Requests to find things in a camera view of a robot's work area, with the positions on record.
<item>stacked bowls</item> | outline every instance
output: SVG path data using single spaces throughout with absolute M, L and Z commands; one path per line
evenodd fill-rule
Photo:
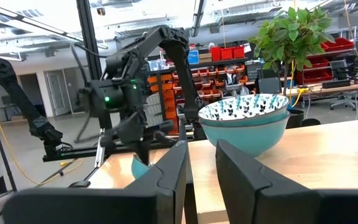
M 211 103 L 198 112 L 208 140 L 225 139 L 256 157 L 282 138 L 289 100 L 277 94 L 242 95 Z

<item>wooden table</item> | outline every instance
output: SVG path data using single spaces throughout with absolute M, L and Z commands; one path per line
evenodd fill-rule
M 215 147 L 207 141 L 190 142 L 199 223 L 226 222 L 219 188 Z M 157 161 L 166 150 L 152 152 Z M 281 141 L 258 160 L 311 189 L 358 188 L 358 121 L 288 129 Z M 123 188 L 134 178 L 132 153 L 111 156 L 90 178 L 92 188 Z
M 323 94 L 333 94 L 333 93 L 340 93 L 344 91 L 358 91 L 358 84 L 351 84 L 350 86 L 342 86 L 337 88 L 323 88 L 319 84 L 310 84 L 307 85 L 310 88 L 310 91 L 306 93 L 302 93 L 302 95 L 323 95 Z M 293 88 L 290 94 L 290 89 L 287 88 L 287 96 L 298 96 L 298 89 Z

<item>plant pot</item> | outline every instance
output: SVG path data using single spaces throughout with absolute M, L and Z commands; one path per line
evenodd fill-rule
M 291 115 L 290 119 L 288 119 L 288 123 L 285 129 L 300 128 L 303 118 L 305 117 L 304 112 L 302 110 L 295 109 L 290 109 L 288 111 L 291 113 Z

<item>ceiling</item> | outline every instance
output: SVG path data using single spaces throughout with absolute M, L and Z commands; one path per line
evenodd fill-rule
M 151 27 L 191 28 L 193 14 L 202 0 L 89 0 L 96 38 L 100 42 L 137 37 Z M 273 18 L 278 11 L 288 9 L 293 1 L 286 0 L 205 0 L 199 24 L 209 27 L 211 34 L 222 25 L 252 24 Z M 348 9 L 358 13 L 358 0 L 303 0 L 299 5 L 312 9 L 321 5 L 330 15 L 338 16 Z M 81 37 L 76 0 L 0 0 L 0 7 L 28 17 L 33 22 Z M 103 7 L 105 16 L 98 14 Z M 42 52 L 68 47 L 72 39 L 0 15 L 0 55 Z

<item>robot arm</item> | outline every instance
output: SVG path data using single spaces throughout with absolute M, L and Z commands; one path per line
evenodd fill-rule
M 106 72 L 103 80 L 92 81 L 90 87 L 94 94 L 92 100 L 108 99 L 105 105 L 93 106 L 98 109 L 99 120 L 103 119 L 108 109 L 118 109 L 120 124 L 113 131 L 106 131 L 104 142 L 111 142 L 116 135 L 123 144 L 132 148 L 144 164 L 149 164 L 149 146 L 155 131 L 159 128 L 145 128 L 147 121 L 144 114 L 142 91 L 139 87 L 141 68 L 145 58 L 157 47 L 165 50 L 168 57 L 173 60 L 179 81 L 185 96 L 183 107 L 185 118 L 189 123 L 199 126 L 198 111 L 204 106 L 203 100 L 198 96 L 191 70 L 188 63 L 188 38 L 183 29 L 171 29 L 168 26 L 157 26 L 145 33 L 133 43 L 125 46 L 117 53 L 106 59 Z
M 63 134 L 57 131 L 35 109 L 22 88 L 17 84 L 16 73 L 12 65 L 0 58 L 0 85 L 11 96 L 12 101 L 19 107 L 22 114 L 29 122 L 31 135 L 44 141 L 47 155 L 55 154 L 62 145 Z
M 145 62 L 144 58 L 147 58 L 157 46 L 163 48 L 168 58 L 175 64 L 185 97 L 183 108 L 185 117 L 192 123 L 198 119 L 198 111 L 204 106 L 204 102 L 198 96 L 191 76 L 187 59 L 188 44 L 188 37 L 183 29 L 171 29 L 168 26 L 154 27 L 141 38 L 109 56 L 106 59 L 107 74 L 103 78 L 114 82 L 136 78 Z

